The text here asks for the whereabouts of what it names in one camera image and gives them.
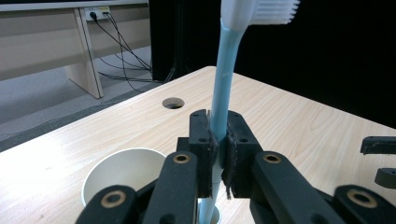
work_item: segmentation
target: white paper cup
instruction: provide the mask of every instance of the white paper cup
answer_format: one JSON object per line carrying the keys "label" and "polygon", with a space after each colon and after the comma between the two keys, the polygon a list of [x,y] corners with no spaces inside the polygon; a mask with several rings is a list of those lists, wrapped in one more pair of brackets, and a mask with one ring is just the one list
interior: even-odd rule
{"label": "white paper cup", "polygon": [[113,153],[99,161],[88,173],[81,191],[84,206],[100,190],[123,185],[135,191],[160,176],[165,155],[161,152],[134,147]]}

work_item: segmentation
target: light blue toothbrush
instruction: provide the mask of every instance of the light blue toothbrush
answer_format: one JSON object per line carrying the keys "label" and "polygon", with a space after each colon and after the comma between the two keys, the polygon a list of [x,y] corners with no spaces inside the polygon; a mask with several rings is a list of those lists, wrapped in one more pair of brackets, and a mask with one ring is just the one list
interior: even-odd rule
{"label": "light blue toothbrush", "polygon": [[287,24],[294,16],[298,0],[222,0],[218,62],[210,113],[210,130],[219,142],[212,172],[212,198],[201,200],[200,224],[209,224],[215,208],[224,163],[224,140],[230,102],[233,68],[239,43],[251,24]]}

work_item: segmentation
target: light wood tabletop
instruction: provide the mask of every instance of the light wood tabletop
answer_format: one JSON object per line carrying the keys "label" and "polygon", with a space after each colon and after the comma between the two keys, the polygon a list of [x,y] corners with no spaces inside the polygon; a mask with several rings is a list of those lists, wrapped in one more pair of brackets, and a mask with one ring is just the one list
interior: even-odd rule
{"label": "light wood tabletop", "polygon": [[[83,181],[97,162],[130,147],[168,155],[178,137],[189,136],[190,114],[210,109],[215,71],[205,67],[0,153],[0,223],[74,223]],[[170,97],[184,106],[165,108]],[[355,184],[396,204],[394,189],[374,182],[376,170],[395,167],[396,157],[360,153],[364,137],[396,130],[237,74],[230,110],[245,118],[264,150],[288,157],[313,187],[333,195]],[[248,199],[227,200],[223,186],[217,205],[221,223],[254,223]]]}

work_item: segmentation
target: power outlet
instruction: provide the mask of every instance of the power outlet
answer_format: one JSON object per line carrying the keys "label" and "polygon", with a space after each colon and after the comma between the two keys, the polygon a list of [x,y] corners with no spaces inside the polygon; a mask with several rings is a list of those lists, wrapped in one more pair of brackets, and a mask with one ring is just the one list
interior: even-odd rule
{"label": "power outlet", "polygon": [[84,10],[87,21],[93,21],[93,18],[90,15],[91,12],[94,12],[96,14],[97,20],[108,20],[108,16],[104,13],[110,13],[110,7],[85,7]]}

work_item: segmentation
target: black cable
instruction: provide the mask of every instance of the black cable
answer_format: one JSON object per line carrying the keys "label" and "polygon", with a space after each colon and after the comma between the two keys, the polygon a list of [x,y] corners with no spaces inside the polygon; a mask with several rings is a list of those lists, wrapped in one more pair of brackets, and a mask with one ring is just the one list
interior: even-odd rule
{"label": "black cable", "polygon": [[[117,26],[116,20],[114,19],[113,15],[111,15],[110,13],[106,13],[106,15],[108,16],[108,18],[109,18],[109,19],[111,20],[111,22],[113,23],[113,26],[118,30],[118,26]],[[124,37],[122,36],[122,34],[120,34],[120,36],[121,36],[123,42],[125,43],[126,47],[128,47],[128,49],[129,49],[130,52],[136,57],[136,59],[137,59],[139,62],[141,62],[141,63],[145,64],[146,66],[148,66],[149,68],[151,68],[150,65],[148,65],[145,61],[143,61],[141,58],[137,57],[137,55],[135,55],[135,54],[132,52],[131,48],[128,46],[128,43],[126,43],[126,41],[125,41]]]}
{"label": "black cable", "polygon": [[102,72],[98,72],[98,73],[99,73],[100,75],[104,76],[104,77],[108,77],[108,78],[116,79],[116,80],[127,80],[127,79],[128,79],[128,80],[131,80],[131,81],[138,81],[138,82],[163,83],[163,82],[161,82],[161,81],[156,81],[156,80],[151,80],[151,79],[134,78],[134,77],[125,78],[125,77],[112,76],[112,75],[105,74],[105,73],[102,73]]}
{"label": "black cable", "polygon": [[[99,24],[99,22],[98,21],[95,21],[95,23],[99,26],[99,28],[101,28],[106,34],[108,34],[114,41],[116,41],[120,46],[122,46],[122,48],[121,48],[121,52],[122,52],[122,49],[126,49],[128,52],[130,52],[132,55],[134,55],[135,57],[136,57],[136,59],[140,62],[140,64],[142,64],[142,66],[143,67],[145,67],[148,71],[151,71],[151,67],[148,65],[148,67],[146,67],[145,66],[145,62],[141,59],[141,58],[139,58],[137,55],[135,55],[133,52],[132,52],[132,50],[131,50],[131,48],[129,48],[129,46],[127,46],[127,47],[125,47],[124,45],[122,45],[122,43],[121,43],[121,41],[120,41],[120,39],[119,40],[117,40],[113,35],[111,35],[105,28],[103,28],[100,24]],[[120,32],[119,32],[119,30],[118,30],[118,26],[117,26],[117,24],[114,24],[113,23],[113,26],[116,28],[116,30],[117,30],[117,32],[118,32],[118,35],[119,36],[121,36],[121,34],[120,34]]]}
{"label": "black cable", "polygon": [[[120,58],[119,55],[117,55],[117,54],[114,54],[114,55],[115,55],[117,58],[119,58],[119,59],[121,60],[121,58]],[[127,63],[127,64],[129,64],[129,65],[131,65],[131,66],[133,66],[133,67],[138,67],[138,68],[142,68],[142,69],[144,69],[144,70],[148,70],[146,67],[134,65],[134,64],[128,63],[128,62],[126,62],[126,61],[124,61],[124,62]]]}
{"label": "black cable", "polygon": [[122,72],[125,76],[126,81],[128,82],[129,86],[134,90],[134,91],[139,91],[137,89],[134,88],[134,86],[132,86],[131,82],[129,81],[128,77],[126,76],[126,72],[125,72],[125,63],[124,63],[124,59],[123,59],[123,51],[122,51],[122,44],[121,44],[121,40],[120,40],[120,32],[119,32],[119,27],[116,25],[114,25],[114,27],[117,30],[118,33],[118,37],[119,37],[119,42],[120,42],[120,51],[121,51],[121,60],[122,60]]}
{"label": "black cable", "polygon": [[[105,60],[103,60],[102,58],[99,58],[99,59],[100,59],[103,63],[107,64],[108,66],[122,69],[121,67],[118,67],[118,66],[113,65],[113,64],[111,64],[111,63],[105,62]],[[126,70],[147,70],[147,69],[144,68],[144,67],[138,67],[138,68],[125,68],[125,69],[126,69]]]}

